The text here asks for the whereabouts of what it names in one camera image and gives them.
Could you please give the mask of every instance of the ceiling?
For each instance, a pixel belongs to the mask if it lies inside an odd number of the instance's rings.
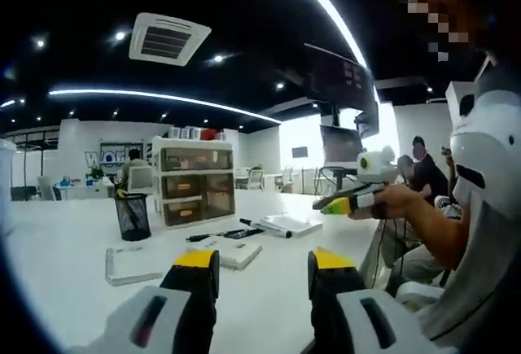
[[[419,77],[379,91],[395,105],[443,97],[451,80],[472,80],[483,56],[444,48],[425,16],[407,13],[398,0],[331,0],[356,38],[376,81]],[[151,12],[203,24],[212,33],[184,68],[129,59],[136,15]],[[316,0],[10,0],[0,65],[0,133],[63,118],[208,125],[252,132],[274,124],[249,116],[157,98],[83,95],[50,97],[55,88],[138,90],[194,98],[259,113],[305,96],[305,42],[354,59],[339,30]],[[42,40],[42,48],[36,41]],[[438,62],[429,43],[450,51]],[[222,63],[213,63],[224,55]],[[276,84],[284,88],[276,89]],[[321,108],[304,104],[271,114],[287,120]]]

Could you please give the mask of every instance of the notebook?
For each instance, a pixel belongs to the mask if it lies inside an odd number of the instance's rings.
[[[266,216],[260,220],[260,225],[266,228],[285,230],[291,233],[291,237],[305,236],[315,230],[321,229],[322,222],[308,218],[304,215],[282,213],[275,216]]]
[[[160,258],[145,247],[108,248],[105,254],[105,278],[113,286],[163,277]]]
[[[222,267],[243,270],[261,252],[262,246],[222,236],[210,236],[190,244],[187,250],[218,250]]]

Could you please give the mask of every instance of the window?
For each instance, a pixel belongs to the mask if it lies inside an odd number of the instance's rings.
[[[324,165],[320,115],[284,122],[278,127],[281,168],[316,168]],[[293,150],[307,148],[307,157],[293,158]]]
[[[340,126],[346,129],[356,129],[355,117],[360,110],[345,108],[340,112]],[[379,106],[380,131],[377,135],[364,138],[362,145],[368,151],[381,151],[386,145],[394,150],[395,157],[400,155],[398,130],[394,109],[390,103],[381,103]],[[281,169],[293,168],[320,168],[324,165],[324,150],[322,135],[320,134],[321,117],[316,114],[289,120],[278,127],[280,137]],[[307,148],[308,157],[293,158],[295,148]]]

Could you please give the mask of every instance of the television screen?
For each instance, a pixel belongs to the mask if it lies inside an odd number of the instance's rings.
[[[367,69],[328,50],[305,44],[309,55],[308,98],[378,113]]]
[[[362,153],[360,134],[357,130],[320,125],[324,143],[324,159],[327,163],[356,163]]]
[[[293,159],[302,159],[308,157],[308,147],[300,146],[298,148],[291,148],[291,156]]]

